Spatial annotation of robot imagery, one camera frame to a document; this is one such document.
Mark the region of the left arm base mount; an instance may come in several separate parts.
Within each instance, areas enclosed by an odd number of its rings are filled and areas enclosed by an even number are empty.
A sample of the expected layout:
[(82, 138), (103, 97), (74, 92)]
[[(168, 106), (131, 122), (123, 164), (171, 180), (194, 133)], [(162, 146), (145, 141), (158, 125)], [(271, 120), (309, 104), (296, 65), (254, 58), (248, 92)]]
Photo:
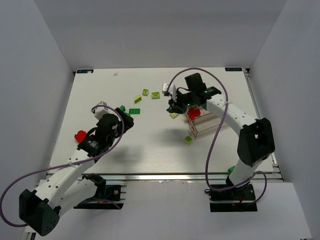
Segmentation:
[(89, 174), (81, 177), (93, 183), (94, 195), (83, 200), (74, 209), (81, 210), (121, 210), (125, 200), (125, 186), (120, 184), (108, 184), (97, 174)]

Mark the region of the green and red lego stack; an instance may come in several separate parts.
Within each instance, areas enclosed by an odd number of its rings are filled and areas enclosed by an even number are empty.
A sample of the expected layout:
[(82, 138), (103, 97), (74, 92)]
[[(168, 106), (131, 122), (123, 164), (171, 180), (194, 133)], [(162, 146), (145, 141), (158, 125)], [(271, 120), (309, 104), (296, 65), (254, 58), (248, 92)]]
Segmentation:
[(201, 110), (199, 108), (191, 108), (188, 110), (187, 114), (190, 120), (194, 120), (201, 115)]

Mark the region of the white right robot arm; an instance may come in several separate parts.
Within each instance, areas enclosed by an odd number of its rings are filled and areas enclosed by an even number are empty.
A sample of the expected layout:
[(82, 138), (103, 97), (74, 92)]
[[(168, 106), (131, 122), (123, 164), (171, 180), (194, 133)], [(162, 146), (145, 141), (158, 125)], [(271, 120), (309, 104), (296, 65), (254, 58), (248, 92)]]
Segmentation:
[(196, 72), (185, 77), (186, 93), (173, 82), (165, 83), (162, 92), (169, 96), (169, 113), (184, 114), (189, 107), (202, 107), (220, 118), (238, 136), (235, 169), (226, 179), (227, 189), (240, 188), (255, 175), (257, 167), (275, 151), (275, 141), (271, 122), (267, 118), (258, 119), (245, 113), (229, 101), (226, 89), (208, 87)]

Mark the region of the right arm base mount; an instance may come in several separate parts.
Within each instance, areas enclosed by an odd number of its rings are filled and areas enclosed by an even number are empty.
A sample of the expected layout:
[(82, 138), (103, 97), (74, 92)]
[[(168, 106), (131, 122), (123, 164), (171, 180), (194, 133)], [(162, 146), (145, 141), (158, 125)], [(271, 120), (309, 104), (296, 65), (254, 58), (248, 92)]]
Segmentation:
[(207, 188), (204, 193), (209, 195), (209, 206), (212, 213), (257, 212), (255, 191), (251, 183), (240, 188), (227, 191), (212, 191)]

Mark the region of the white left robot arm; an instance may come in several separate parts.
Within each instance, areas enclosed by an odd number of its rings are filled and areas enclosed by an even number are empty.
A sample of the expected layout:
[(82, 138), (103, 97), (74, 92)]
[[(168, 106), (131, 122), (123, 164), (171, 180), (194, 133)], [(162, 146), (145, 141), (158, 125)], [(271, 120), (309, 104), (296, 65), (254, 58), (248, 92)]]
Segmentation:
[(44, 237), (58, 224), (62, 215), (81, 202), (99, 201), (106, 195), (106, 181), (97, 174), (84, 176), (114, 141), (134, 126), (134, 119), (120, 108), (110, 113), (107, 107), (94, 109), (98, 122), (85, 133), (66, 167), (60, 167), (34, 190), (19, 196), (19, 218)]

